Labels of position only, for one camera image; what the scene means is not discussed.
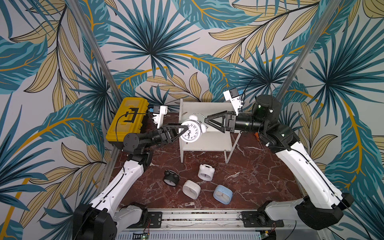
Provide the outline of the white twin-bell alarm clock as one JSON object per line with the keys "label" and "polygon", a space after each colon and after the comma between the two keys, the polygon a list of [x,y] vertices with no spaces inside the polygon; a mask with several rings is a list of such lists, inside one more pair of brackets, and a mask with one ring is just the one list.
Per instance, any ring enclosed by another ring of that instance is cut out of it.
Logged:
{"label": "white twin-bell alarm clock", "polygon": [[205,118],[201,113],[194,113],[188,119],[183,121],[182,125],[187,126],[188,129],[181,135],[181,140],[186,143],[196,142],[204,133],[207,132],[207,125],[199,120],[199,116]]}

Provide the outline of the black twin-bell alarm clock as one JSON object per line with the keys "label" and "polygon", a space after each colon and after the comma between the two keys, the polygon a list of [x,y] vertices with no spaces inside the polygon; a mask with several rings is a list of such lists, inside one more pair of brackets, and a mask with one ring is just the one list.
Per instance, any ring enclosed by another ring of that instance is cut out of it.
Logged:
{"label": "black twin-bell alarm clock", "polygon": [[175,187],[180,181],[180,176],[174,171],[165,170],[163,181],[167,185]]}

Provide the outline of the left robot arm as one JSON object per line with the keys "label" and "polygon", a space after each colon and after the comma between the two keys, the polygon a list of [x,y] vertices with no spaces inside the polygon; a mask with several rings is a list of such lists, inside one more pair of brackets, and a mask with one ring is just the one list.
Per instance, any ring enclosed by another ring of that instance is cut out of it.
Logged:
{"label": "left robot arm", "polygon": [[119,204],[152,161],[152,146],[178,140],[188,127],[168,124],[147,133],[129,133],[123,140],[128,159],[117,176],[89,204],[80,204],[73,217],[74,240],[114,240],[126,228],[143,222],[144,207],[139,204],[117,211]]}

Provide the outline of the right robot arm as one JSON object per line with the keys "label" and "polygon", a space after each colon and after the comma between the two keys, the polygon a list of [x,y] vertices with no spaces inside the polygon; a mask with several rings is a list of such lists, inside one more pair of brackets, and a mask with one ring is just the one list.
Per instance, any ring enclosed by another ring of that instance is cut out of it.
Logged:
{"label": "right robot arm", "polygon": [[314,230],[337,224],[354,198],[341,192],[311,159],[298,135],[288,125],[279,123],[282,103],[272,95],[259,95],[251,112],[223,111],[209,115],[205,123],[225,132],[253,132],[259,140],[294,174],[306,191],[295,200],[264,203],[258,212],[265,222],[302,221]]}

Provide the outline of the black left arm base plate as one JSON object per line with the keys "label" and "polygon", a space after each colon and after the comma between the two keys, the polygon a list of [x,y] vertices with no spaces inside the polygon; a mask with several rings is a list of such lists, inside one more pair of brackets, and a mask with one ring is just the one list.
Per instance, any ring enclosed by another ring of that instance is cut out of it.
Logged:
{"label": "black left arm base plate", "polygon": [[142,228],[160,229],[162,226],[163,212],[145,212]]}

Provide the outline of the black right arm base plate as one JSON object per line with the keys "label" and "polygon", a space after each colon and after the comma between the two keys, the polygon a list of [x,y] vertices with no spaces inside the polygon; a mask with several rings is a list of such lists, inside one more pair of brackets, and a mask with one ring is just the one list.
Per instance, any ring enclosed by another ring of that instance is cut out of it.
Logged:
{"label": "black right arm base plate", "polygon": [[243,211],[239,216],[245,228],[282,228],[284,222],[282,220],[273,221],[264,212],[259,211]]}

